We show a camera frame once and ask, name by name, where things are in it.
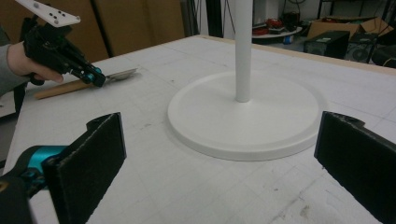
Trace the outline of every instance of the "wall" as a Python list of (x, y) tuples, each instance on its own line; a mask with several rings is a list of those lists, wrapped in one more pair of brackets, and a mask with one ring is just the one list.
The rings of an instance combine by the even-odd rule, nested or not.
[[(224, 27), (224, 38), (234, 39), (233, 27), (231, 23), (231, 19), (229, 16), (229, 11), (231, 11), (232, 18), (235, 18), (235, 1), (243, 1), (243, 0), (228, 0), (230, 9), (226, 8), (226, 17), (225, 17), (225, 27)], [(302, 2), (298, 6), (291, 2)], [(221, 0), (222, 11), (221, 14), (224, 13), (224, 6), (227, 6), (226, 0)], [(282, 12), (296, 12), (299, 10), (301, 12), (301, 20), (315, 20), (318, 15), (318, 6), (319, 0), (254, 0), (254, 18), (255, 23), (258, 21), (265, 21), (265, 15), (269, 15), (273, 17), (276, 13), (274, 11), (265, 8), (265, 6), (276, 8), (276, 3), (278, 3), (277, 14), (282, 15)], [(382, 17), (382, 13), (386, 4), (386, 0), (378, 0), (378, 1), (368, 1), (364, 3), (364, 7), (362, 9), (362, 16), (378, 16)], [(207, 30), (207, 19), (206, 19), (206, 6), (205, 0), (195, 0), (195, 5), (197, 10), (197, 20), (198, 24), (201, 22), (200, 30), (202, 35), (208, 35)], [(321, 10), (321, 17), (325, 17), (330, 15), (331, 3), (323, 3)], [(361, 9), (361, 1), (355, 2), (337, 2), (334, 4), (333, 15), (340, 16), (358, 16), (359, 11)]]

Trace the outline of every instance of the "white metal plate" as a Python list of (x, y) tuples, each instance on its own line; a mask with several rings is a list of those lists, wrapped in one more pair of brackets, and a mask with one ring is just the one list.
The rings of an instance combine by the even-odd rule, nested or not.
[(33, 1), (33, 0), (16, 0), (16, 1), (54, 27), (62, 27), (80, 22), (80, 17), (78, 16), (73, 16), (54, 7), (46, 6), (37, 1)]
[(280, 76), (252, 72), (251, 100), (235, 101), (235, 73), (199, 79), (168, 106), (177, 138), (209, 156), (231, 161), (286, 157), (317, 139), (327, 101), (313, 87)]

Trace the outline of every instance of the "cardboard box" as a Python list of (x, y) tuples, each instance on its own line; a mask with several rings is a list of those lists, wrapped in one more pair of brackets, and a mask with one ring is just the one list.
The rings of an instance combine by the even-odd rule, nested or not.
[(312, 21), (307, 35), (307, 39), (311, 39), (317, 35), (321, 35), (327, 31), (349, 31), (352, 37), (355, 33), (375, 33), (384, 35), (393, 30), (386, 22), (380, 18), (367, 17), (328, 17), (326, 22), (322, 20)]

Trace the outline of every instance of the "table surface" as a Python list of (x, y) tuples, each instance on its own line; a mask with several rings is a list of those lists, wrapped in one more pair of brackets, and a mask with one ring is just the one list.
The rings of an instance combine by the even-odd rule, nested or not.
[[(396, 72), (254, 46), (252, 69), (315, 86), (331, 111), (396, 142)], [(314, 147), (273, 161), (225, 161), (181, 144), (167, 123), (172, 97), (202, 77), (234, 70), (234, 43), (194, 36), (96, 63), (129, 79), (44, 100), (29, 86), (6, 170), (36, 145), (67, 146), (85, 123), (121, 112), (128, 158), (89, 223), (377, 223), (314, 158)], [(66, 81), (72, 76), (65, 76)], [(56, 223), (50, 195), (30, 200), (38, 223)]]

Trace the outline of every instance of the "cable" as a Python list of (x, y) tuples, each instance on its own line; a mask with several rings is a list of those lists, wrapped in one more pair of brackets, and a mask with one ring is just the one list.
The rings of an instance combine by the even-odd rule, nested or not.
[(382, 66), (387, 66), (387, 63), (388, 62), (390, 62), (390, 61), (392, 61), (392, 60), (395, 60), (396, 61), (396, 59), (394, 59), (394, 58), (389, 58), (389, 59), (387, 59), (383, 64), (382, 64)]
[(301, 4), (301, 3), (304, 3), (305, 0), (301, 0), (300, 2), (298, 2), (297, 0), (289, 0), (289, 2), (293, 3), (293, 4)]
[(224, 13), (223, 13), (223, 34), (224, 34), (224, 29), (225, 29), (225, 12), (226, 9), (228, 8), (228, 13), (230, 15), (230, 20), (231, 20), (231, 25), (233, 26), (233, 16), (231, 15), (231, 10), (230, 10), (230, 3), (228, 2), (228, 0), (224, 0)]

